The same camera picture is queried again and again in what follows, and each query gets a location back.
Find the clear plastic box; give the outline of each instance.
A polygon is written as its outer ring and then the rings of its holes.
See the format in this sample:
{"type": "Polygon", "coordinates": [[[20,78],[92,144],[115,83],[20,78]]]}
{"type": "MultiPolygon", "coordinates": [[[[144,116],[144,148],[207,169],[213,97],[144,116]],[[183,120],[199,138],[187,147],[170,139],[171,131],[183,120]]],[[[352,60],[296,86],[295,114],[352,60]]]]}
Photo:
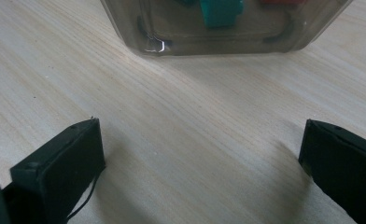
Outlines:
{"type": "Polygon", "coordinates": [[[353,0],[102,0],[143,54],[289,52],[314,41],[353,0]]]}

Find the wooden table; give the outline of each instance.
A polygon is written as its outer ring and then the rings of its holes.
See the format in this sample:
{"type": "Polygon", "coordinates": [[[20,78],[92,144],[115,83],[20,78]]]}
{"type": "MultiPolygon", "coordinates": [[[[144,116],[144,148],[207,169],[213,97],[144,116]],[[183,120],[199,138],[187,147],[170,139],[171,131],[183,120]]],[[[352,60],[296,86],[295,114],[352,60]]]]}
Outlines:
{"type": "Polygon", "coordinates": [[[288,54],[143,58],[98,0],[0,0],[0,184],[101,120],[107,168],[70,223],[354,223],[297,162],[307,119],[366,138],[366,0],[288,54]]]}

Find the red object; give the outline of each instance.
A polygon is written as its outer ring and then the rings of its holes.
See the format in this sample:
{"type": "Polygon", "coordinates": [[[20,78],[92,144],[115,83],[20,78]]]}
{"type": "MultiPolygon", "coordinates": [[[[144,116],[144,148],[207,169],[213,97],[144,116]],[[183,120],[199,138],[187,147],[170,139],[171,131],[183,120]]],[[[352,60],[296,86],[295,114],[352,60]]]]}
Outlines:
{"type": "Polygon", "coordinates": [[[305,0],[260,0],[263,4],[301,4],[305,0]]]}

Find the black wire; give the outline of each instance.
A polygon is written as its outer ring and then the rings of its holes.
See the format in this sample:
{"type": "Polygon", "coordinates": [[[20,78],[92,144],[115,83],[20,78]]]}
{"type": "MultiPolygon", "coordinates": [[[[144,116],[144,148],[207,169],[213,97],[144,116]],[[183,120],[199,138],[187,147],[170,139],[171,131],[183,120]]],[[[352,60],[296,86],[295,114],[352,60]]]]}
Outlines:
{"type": "Polygon", "coordinates": [[[69,221],[70,218],[72,218],[73,216],[75,216],[86,204],[87,202],[90,200],[93,191],[95,190],[95,186],[96,186],[96,181],[98,180],[99,176],[101,175],[101,173],[99,173],[99,175],[97,175],[94,179],[93,179],[93,183],[92,183],[92,188],[90,191],[90,194],[88,195],[87,199],[85,200],[85,202],[78,208],[76,209],[76,211],[72,212],[65,220],[65,223],[67,223],[69,221]]]}

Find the teal object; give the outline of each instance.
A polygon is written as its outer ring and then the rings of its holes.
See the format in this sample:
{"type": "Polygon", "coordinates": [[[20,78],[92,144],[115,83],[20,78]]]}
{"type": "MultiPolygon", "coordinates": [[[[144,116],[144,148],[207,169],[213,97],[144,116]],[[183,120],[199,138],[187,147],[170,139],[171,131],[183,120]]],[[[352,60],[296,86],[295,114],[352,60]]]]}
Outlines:
{"type": "Polygon", "coordinates": [[[201,8],[207,27],[232,26],[244,11],[244,0],[201,0],[201,8]]]}

